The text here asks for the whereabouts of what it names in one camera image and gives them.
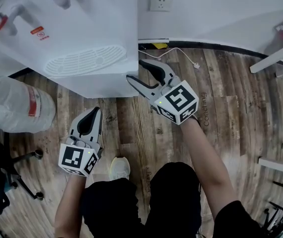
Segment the power cord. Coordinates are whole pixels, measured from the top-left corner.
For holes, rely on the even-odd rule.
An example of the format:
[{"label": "power cord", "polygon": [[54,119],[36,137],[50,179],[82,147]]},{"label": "power cord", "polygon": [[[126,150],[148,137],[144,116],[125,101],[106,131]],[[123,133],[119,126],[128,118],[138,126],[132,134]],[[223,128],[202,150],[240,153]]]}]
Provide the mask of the power cord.
[{"label": "power cord", "polygon": [[145,55],[147,55],[147,56],[150,56],[150,57],[152,57],[152,58],[156,58],[158,61],[160,61],[162,56],[168,54],[169,52],[171,52],[171,51],[173,51],[173,50],[179,50],[179,51],[181,51],[181,52],[186,56],[186,58],[192,63],[192,65],[193,65],[193,67],[194,67],[195,69],[199,69],[199,68],[200,68],[200,65],[199,65],[197,62],[193,62],[193,61],[187,56],[187,54],[184,53],[180,48],[172,48],[172,49],[168,50],[167,52],[163,53],[162,55],[160,55],[160,56],[158,56],[158,57],[152,56],[152,55],[150,55],[150,54],[148,54],[148,53],[146,53],[146,52],[144,52],[144,51],[141,51],[141,50],[138,50],[138,52],[143,53],[143,54],[145,54]]},{"label": "power cord", "polygon": [[[201,195],[201,183],[199,184],[199,194]],[[197,233],[199,238],[206,238],[202,233],[201,233],[201,226],[199,227],[198,233]]]}]

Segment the red label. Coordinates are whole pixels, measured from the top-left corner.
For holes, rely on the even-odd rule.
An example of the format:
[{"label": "red label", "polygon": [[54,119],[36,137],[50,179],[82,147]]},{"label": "red label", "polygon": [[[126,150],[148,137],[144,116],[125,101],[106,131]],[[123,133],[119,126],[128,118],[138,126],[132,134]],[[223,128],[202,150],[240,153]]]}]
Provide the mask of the red label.
[{"label": "red label", "polygon": [[33,29],[32,31],[30,31],[31,34],[36,34],[40,31],[42,31],[44,28],[42,26],[37,27],[36,29]]},{"label": "red label", "polygon": [[36,111],[37,111],[37,101],[36,101],[36,96],[33,91],[33,88],[29,85],[27,85],[28,92],[29,92],[29,100],[30,100],[30,108],[29,108],[29,113],[28,115],[30,117],[35,117],[36,116]]}]

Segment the baseboard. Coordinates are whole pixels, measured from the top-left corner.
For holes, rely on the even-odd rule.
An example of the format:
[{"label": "baseboard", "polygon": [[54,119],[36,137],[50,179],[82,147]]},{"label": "baseboard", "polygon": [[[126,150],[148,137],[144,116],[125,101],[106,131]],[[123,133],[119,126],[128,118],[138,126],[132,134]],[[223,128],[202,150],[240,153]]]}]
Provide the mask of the baseboard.
[{"label": "baseboard", "polygon": [[169,39],[139,39],[138,44],[142,43],[169,43]]},{"label": "baseboard", "polygon": [[[261,59],[265,59],[268,57],[268,55],[258,53],[255,51],[250,51],[250,50],[226,46],[226,45],[214,44],[214,43],[169,41],[169,43],[167,44],[168,44],[168,48],[220,50],[220,51],[233,52],[243,55],[249,55]],[[151,43],[142,43],[142,44],[138,44],[138,49],[143,51],[143,50],[156,50],[157,48]]]}]

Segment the white shoe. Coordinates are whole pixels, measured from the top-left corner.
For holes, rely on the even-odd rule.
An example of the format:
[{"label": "white shoe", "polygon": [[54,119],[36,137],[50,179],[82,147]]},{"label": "white shoe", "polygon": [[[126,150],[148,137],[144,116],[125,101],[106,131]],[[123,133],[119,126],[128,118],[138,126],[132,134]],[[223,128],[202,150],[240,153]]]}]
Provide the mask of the white shoe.
[{"label": "white shoe", "polygon": [[122,158],[115,157],[113,159],[109,172],[110,180],[117,180],[120,178],[126,178],[127,180],[129,180],[130,173],[131,173],[131,166],[125,157]]}]

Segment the white cable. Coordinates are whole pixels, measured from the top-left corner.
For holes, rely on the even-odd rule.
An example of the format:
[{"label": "white cable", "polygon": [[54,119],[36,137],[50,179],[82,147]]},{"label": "white cable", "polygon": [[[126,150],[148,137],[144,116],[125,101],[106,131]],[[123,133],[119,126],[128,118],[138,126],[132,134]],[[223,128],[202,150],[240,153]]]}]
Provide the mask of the white cable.
[{"label": "white cable", "polygon": [[172,49],[168,50],[167,52],[161,54],[161,55],[158,56],[158,57],[152,56],[152,55],[150,55],[150,54],[148,54],[148,53],[146,53],[146,52],[144,52],[144,51],[140,51],[140,50],[138,50],[138,51],[141,52],[141,53],[143,53],[143,54],[145,54],[145,55],[147,55],[147,56],[150,56],[150,57],[152,57],[152,58],[156,58],[157,60],[161,60],[161,57],[162,57],[162,56],[168,54],[170,51],[173,51],[173,50],[179,50],[179,51],[181,51],[181,52],[186,56],[186,58],[192,63],[192,65],[193,65],[194,68],[196,68],[196,69],[199,69],[199,68],[200,68],[200,65],[199,65],[197,62],[193,62],[193,61],[187,56],[187,54],[184,53],[180,48],[172,48]]}]

